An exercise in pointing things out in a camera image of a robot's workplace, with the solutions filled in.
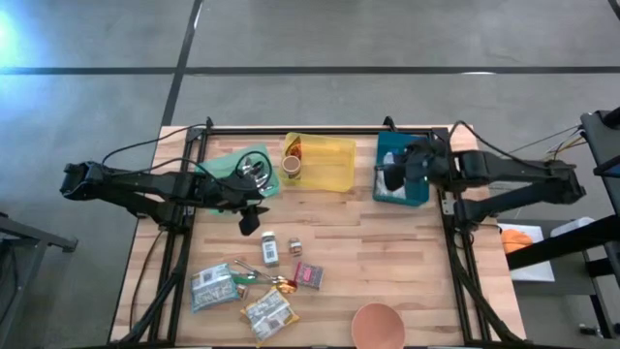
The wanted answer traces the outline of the black metal bar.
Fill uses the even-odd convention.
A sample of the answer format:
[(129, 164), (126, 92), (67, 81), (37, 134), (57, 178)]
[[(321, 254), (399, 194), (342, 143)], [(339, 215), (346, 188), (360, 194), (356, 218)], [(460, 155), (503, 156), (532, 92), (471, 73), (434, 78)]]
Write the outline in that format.
[(507, 255), (510, 270), (521, 269), (564, 255), (620, 240), (620, 216), (610, 215), (554, 238)]

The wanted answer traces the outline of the black metal rig frame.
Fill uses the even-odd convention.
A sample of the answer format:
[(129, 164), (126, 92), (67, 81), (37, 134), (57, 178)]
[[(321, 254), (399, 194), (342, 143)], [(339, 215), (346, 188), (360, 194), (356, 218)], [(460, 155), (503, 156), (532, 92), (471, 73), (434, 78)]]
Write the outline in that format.
[[(325, 134), (356, 142), (355, 185), (348, 192), (329, 192), (283, 186), (263, 202), (270, 211), (260, 217), (252, 236), (238, 229), (239, 215), (198, 210), (182, 301), (172, 312), (172, 295), (162, 310), (157, 334), (147, 332), (143, 348), (157, 344), (193, 347), (251, 347), (256, 339), (240, 308), (262, 296), (268, 285), (252, 285), (244, 301), (224, 303), (193, 313), (188, 277), (220, 263), (239, 259), (266, 270), (261, 258), (261, 233), (273, 231), (281, 254), (276, 275), (291, 277), (296, 260), (288, 251), (289, 238), (299, 238), (305, 263), (325, 268), (320, 290), (300, 287), (287, 295), (300, 320), (263, 344), (263, 347), (355, 347), (351, 322), (357, 310), (371, 302), (392, 306), (405, 324), (408, 346), (463, 344), (460, 318), (440, 213), (441, 200), (432, 192), (418, 208), (378, 203), (372, 199), (377, 134), (386, 126), (274, 126), (214, 127), (207, 135), (206, 158), (230, 154), (254, 144), (265, 144), (279, 163), (289, 132)], [(147, 250), (159, 233), (150, 219), (137, 226), (119, 305), (109, 341), (129, 332), (130, 306)], [(525, 331), (508, 264), (496, 227), (476, 232), (475, 259), (484, 296), (510, 330), (521, 338)]]

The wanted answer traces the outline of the yellow white Maruchan ramen packet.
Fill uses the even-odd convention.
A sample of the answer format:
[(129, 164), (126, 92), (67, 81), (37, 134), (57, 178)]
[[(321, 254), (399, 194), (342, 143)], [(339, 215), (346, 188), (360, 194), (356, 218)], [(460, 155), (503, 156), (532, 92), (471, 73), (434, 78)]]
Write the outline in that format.
[(385, 183), (385, 176), (383, 171), (377, 171), (376, 183), (375, 183), (375, 195), (380, 199), (392, 198), (392, 199), (406, 199), (406, 191), (404, 187), (400, 187), (394, 191), (390, 191)]

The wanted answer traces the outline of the white label herb jar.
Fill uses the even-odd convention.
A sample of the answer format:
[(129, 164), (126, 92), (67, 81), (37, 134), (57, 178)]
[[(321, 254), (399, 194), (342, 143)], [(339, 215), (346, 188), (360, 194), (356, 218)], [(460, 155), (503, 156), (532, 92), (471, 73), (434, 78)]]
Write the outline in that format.
[(262, 233), (262, 252), (263, 263), (268, 268), (278, 267), (280, 260), (278, 254), (277, 240), (273, 232)]

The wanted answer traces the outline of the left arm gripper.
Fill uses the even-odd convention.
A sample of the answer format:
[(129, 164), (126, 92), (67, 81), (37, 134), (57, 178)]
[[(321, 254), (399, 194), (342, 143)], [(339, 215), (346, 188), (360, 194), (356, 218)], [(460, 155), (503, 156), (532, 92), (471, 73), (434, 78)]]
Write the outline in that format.
[(233, 172), (220, 178), (196, 174), (196, 180), (197, 207), (237, 211), (251, 206), (252, 212), (241, 213), (240, 232), (247, 237), (260, 227), (259, 215), (268, 212), (269, 208), (253, 206), (264, 199), (254, 178)]

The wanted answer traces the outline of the yellow translucent plastic bin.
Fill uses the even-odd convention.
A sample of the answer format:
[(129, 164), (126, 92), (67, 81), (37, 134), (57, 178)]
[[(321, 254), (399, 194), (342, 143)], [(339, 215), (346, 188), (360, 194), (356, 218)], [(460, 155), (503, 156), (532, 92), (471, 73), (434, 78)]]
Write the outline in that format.
[[(286, 148), (297, 136), (302, 144), (301, 171), (298, 177), (288, 178), (281, 162)], [(353, 140), (291, 132), (284, 140), (278, 176), (287, 186), (347, 192), (355, 182), (356, 150)]]

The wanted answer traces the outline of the tan lid spice jar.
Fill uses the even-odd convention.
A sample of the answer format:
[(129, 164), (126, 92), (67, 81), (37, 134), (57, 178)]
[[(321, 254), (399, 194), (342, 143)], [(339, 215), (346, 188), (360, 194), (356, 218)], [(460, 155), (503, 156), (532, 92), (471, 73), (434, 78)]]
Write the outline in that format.
[(288, 155), (282, 159), (281, 168), (288, 178), (296, 178), (301, 171), (301, 161), (294, 155)]

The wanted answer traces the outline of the pink bowl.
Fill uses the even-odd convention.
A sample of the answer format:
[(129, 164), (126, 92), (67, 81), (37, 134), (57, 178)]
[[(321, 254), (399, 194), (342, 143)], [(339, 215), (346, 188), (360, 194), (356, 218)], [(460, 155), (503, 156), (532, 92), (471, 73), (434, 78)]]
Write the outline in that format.
[(361, 307), (352, 320), (356, 349), (404, 349), (405, 325), (396, 310), (383, 303)]

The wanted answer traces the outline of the dark equipment cart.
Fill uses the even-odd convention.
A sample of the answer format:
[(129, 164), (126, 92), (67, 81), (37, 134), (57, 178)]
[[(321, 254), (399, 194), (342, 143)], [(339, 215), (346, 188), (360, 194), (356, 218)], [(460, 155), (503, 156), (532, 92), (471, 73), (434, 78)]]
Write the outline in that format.
[(593, 174), (602, 179), (612, 207), (620, 216), (620, 107), (585, 113), (580, 121), (596, 163)]

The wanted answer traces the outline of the teal translucent plastic bin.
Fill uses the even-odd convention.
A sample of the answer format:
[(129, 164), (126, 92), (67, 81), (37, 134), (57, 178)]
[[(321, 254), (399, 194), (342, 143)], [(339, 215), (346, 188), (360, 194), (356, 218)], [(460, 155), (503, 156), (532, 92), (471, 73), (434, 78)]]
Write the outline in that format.
[(218, 178), (230, 175), (232, 172), (243, 175), (240, 168), (246, 156), (250, 156), (254, 163), (252, 172), (248, 174), (252, 178), (255, 179), (258, 175), (272, 170), (272, 177), (269, 183), (265, 187), (259, 189), (263, 197), (269, 198), (278, 195), (280, 192), (280, 182), (264, 143), (256, 143), (244, 147), (241, 150), (234, 151), (231, 154), (222, 155), (212, 160), (205, 161), (201, 163), (201, 166)]

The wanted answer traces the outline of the white paper sheet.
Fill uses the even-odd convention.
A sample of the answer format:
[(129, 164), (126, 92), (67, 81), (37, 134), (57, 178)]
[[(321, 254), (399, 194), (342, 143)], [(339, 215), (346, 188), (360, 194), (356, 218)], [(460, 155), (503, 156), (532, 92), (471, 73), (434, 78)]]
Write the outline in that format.
[[(503, 230), (514, 229), (523, 232), (532, 240), (532, 244), (543, 241), (543, 231), (540, 226), (514, 225), (500, 223), (499, 227)], [(511, 270), (511, 279), (513, 281), (537, 281), (537, 282), (554, 282), (554, 274), (551, 264), (548, 261), (540, 262), (532, 266)]]

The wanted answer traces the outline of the silver ramen packet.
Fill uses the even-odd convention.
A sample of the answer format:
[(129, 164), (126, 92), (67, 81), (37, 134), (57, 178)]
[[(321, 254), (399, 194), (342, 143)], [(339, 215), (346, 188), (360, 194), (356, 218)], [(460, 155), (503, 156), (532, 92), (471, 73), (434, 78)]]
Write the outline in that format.
[(220, 264), (190, 277), (191, 307), (194, 313), (231, 301), (239, 301), (236, 283), (228, 264)]

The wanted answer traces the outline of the grey table leg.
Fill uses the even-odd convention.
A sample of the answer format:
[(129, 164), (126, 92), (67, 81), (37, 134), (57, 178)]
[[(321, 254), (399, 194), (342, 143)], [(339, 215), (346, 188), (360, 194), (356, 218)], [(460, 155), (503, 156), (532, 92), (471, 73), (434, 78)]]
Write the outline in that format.
[(4, 233), (17, 238), (30, 238), (61, 248), (64, 252), (74, 252), (78, 240), (76, 238), (62, 238), (58, 235), (19, 223), (0, 212), (0, 233)]

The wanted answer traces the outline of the blue plastic bin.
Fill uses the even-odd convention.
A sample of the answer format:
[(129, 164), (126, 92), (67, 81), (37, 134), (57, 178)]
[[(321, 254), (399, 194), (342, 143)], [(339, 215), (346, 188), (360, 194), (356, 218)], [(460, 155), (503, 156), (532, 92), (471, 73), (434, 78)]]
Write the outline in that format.
[[(417, 140), (421, 139), (421, 136), (413, 136), (407, 134), (400, 134), (394, 132), (380, 132), (377, 143), (377, 156), (376, 166), (381, 167), (384, 155), (393, 148), (406, 148), (406, 146)], [(375, 183), (377, 171), (383, 171), (381, 169), (375, 169)], [(385, 198), (380, 199), (375, 195), (375, 183), (373, 186), (373, 200), (377, 202), (385, 202), (391, 204), (398, 204), (402, 206), (421, 206), (425, 204), (429, 199), (429, 185), (425, 179), (406, 182), (404, 188), (406, 191), (406, 199), (392, 199)]]

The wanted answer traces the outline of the red patterned paprika tin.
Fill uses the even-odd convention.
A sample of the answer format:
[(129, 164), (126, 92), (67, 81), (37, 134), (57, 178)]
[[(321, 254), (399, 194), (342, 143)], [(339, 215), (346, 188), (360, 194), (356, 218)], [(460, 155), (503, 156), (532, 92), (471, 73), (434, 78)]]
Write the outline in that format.
[(325, 272), (322, 267), (298, 262), (294, 273), (294, 281), (298, 285), (319, 290), (323, 282), (324, 274)]

